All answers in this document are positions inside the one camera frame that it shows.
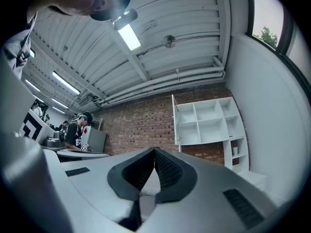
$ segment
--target white cube shelving unit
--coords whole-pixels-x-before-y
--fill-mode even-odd
[[[175,144],[179,145],[179,151],[182,145],[223,142],[225,166],[264,190],[266,176],[249,171],[245,129],[233,97],[177,104],[172,95],[172,100]],[[236,155],[232,145],[238,147]]]

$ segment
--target man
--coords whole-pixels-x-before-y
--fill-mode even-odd
[[[51,125],[49,114],[47,114],[46,117],[45,117],[45,123],[46,123],[46,125],[48,125],[48,126]]]
[[[77,120],[71,122],[65,133],[65,146],[72,150],[81,150],[82,127],[92,125],[93,116],[89,112],[84,112]]]
[[[34,106],[33,106],[33,112],[39,117],[41,118],[42,117],[42,110],[40,108],[40,105],[39,105],[39,102],[36,100],[34,102]]]
[[[65,132],[68,126],[68,121],[64,121],[55,131]]]

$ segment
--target tree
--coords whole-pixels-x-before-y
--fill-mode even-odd
[[[263,42],[267,43],[274,49],[276,49],[277,45],[277,35],[272,34],[270,32],[270,29],[266,26],[263,26],[263,29],[261,30],[261,36],[255,35],[258,39],[262,40]]]

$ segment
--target vent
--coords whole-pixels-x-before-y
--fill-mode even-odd
[[[74,175],[78,175],[78,174],[86,173],[86,172],[89,172],[89,169],[87,167],[83,167],[79,169],[66,171],[66,174],[68,177],[70,177],[70,176],[74,176]]]
[[[253,228],[264,220],[263,216],[238,190],[225,191],[224,195],[247,229]]]
[[[82,105],[86,104],[87,102],[88,102],[88,97],[86,96],[85,98],[83,98],[79,101],[79,105],[82,106]]]

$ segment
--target white wall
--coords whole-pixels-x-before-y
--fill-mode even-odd
[[[69,118],[66,115],[64,115],[64,114],[54,110],[50,106],[48,107],[48,109],[47,109],[45,114],[49,114],[49,116],[50,116],[50,123],[52,125],[54,125],[55,127],[58,127],[64,121],[68,121],[69,122]]]
[[[225,80],[248,134],[251,170],[267,175],[277,204],[299,190],[311,155],[311,108],[297,80],[265,46],[246,36],[248,0],[230,0]]]

